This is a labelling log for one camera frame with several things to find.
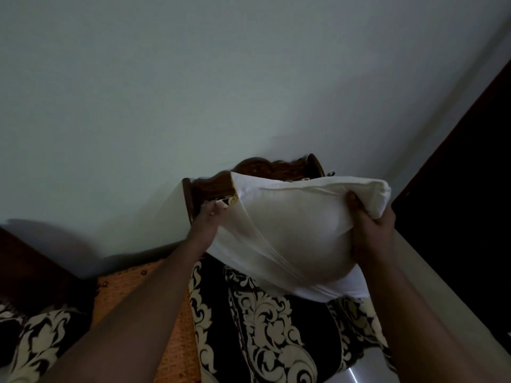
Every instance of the white pillow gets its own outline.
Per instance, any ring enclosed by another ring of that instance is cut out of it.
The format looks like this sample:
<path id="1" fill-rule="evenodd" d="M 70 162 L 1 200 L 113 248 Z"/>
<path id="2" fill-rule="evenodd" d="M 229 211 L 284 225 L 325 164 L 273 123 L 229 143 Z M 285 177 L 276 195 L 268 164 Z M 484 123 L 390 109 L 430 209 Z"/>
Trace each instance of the white pillow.
<path id="1" fill-rule="evenodd" d="M 210 255 L 255 278 L 270 294 L 327 302 L 368 297 L 351 256 L 352 221 L 344 195 L 354 191 L 372 218 L 390 199 L 383 180 L 322 177 L 283 182 L 231 173 L 238 200 L 220 226 Z"/>

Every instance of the dark wooden door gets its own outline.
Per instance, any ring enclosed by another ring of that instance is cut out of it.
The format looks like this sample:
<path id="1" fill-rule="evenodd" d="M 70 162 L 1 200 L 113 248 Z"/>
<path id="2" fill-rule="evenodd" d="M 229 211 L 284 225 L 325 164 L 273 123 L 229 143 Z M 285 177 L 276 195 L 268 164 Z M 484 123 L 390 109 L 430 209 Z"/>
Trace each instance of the dark wooden door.
<path id="1" fill-rule="evenodd" d="M 511 353 L 511 62 L 393 203 L 396 229 Z"/>

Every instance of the white wall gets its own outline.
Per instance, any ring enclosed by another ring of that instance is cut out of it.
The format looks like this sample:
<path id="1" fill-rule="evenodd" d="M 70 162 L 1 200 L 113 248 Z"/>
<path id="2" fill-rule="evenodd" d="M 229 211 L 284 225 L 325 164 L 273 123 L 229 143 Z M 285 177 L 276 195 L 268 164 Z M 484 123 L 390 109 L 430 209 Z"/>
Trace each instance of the white wall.
<path id="1" fill-rule="evenodd" d="M 84 275 L 182 238 L 179 181 L 247 157 L 315 153 L 399 192 L 511 57 L 510 11 L 1 0 L 0 223 Z"/>

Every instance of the wooden headboard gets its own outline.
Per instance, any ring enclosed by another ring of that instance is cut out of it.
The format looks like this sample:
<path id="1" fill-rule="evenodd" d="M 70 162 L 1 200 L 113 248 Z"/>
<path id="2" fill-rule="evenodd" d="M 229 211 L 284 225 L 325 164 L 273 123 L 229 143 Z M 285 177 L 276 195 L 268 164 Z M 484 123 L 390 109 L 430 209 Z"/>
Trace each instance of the wooden headboard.
<path id="1" fill-rule="evenodd" d="M 296 181 L 304 178 L 323 177 L 321 164 L 314 154 L 291 162 L 282 160 L 270 162 L 261 157 L 243 160 L 232 170 L 223 170 L 209 179 L 182 180 L 184 202 L 187 206 L 190 223 L 199 214 L 200 206 L 205 202 L 222 196 L 232 196 L 235 191 L 230 180 L 230 173 L 236 172 L 265 179 Z"/>

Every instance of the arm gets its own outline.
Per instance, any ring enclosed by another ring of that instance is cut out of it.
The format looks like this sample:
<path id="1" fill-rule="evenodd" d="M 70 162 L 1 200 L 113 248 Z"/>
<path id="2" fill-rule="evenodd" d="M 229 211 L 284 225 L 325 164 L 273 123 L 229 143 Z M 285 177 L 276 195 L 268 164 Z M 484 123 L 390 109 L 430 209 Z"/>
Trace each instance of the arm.
<path id="1" fill-rule="evenodd" d="M 152 382 L 193 265 L 213 241 L 225 212 L 215 202 L 204 205 L 186 241 L 57 360 L 40 382 Z"/>
<path id="2" fill-rule="evenodd" d="M 447 331 L 399 269 L 393 252 L 395 215 L 387 207 L 372 220 L 354 193 L 354 257 L 365 276 L 374 308 L 401 382 L 489 382 L 487 375 Z"/>

